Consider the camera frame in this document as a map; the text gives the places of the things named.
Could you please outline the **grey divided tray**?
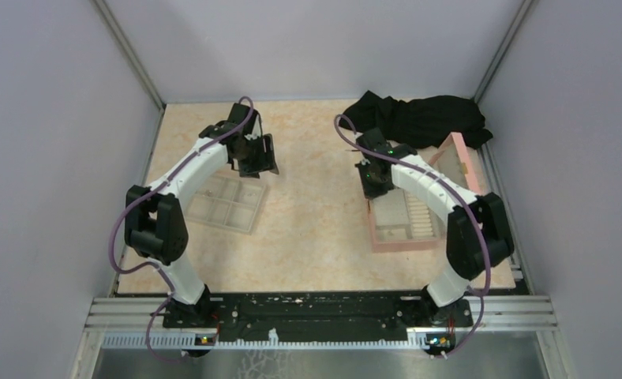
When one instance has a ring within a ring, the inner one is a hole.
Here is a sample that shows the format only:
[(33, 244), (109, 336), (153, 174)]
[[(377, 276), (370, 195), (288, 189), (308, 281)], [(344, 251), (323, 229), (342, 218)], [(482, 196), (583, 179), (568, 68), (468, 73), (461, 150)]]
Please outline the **grey divided tray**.
[(194, 223), (249, 235), (267, 190), (256, 179), (214, 174), (192, 196), (184, 215)]

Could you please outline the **pink jewelry box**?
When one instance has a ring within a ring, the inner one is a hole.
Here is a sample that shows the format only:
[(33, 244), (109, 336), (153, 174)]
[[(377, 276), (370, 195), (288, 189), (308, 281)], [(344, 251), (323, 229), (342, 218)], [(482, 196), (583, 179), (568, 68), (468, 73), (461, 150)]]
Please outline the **pink jewelry box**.
[[(477, 158), (462, 134), (453, 132), (425, 160), (455, 184), (484, 194), (485, 181), (475, 164)], [(440, 217), (404, 189), (392, 189), (368, 200), (367, 220), (374, 253), (434, 250), (445, 240), (446, 227)]]

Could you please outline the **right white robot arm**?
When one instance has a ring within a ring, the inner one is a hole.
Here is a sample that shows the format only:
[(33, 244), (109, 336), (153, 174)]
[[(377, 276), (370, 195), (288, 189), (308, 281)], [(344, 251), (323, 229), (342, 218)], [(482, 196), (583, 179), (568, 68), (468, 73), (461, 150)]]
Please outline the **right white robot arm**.
[(406, 144), (392, 146), (379, 129), (356, 139), (363, 155), (356, 163), (368, 199), (394, 189), (425, 203), (446, 227), (446, 265), (423, 289), (421, 315), (430, 325), (442, 325), (452, 314), (470, 282), (509, 258), (515, 250), (504, 202), (495, 193), (479, 194), (440, 173)]

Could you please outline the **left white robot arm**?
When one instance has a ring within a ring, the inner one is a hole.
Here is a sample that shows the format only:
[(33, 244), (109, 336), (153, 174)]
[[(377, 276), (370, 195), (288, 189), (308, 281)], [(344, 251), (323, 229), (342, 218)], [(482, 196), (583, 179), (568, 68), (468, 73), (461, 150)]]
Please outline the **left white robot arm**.
[(184, 211), (195, 193), (225, 166), (242, 178), (279, 173), (273, 137), (248, 96), (234, 103), (226, 119), (202, 130), (193, 147), (166, 174), (147, 186), (132, 186), (114, 225), (124, 243), (163, 277), (169, 304), (191, 325), (206, 325), (213, 315), (211, 292), (186, 254), (189, 232)]

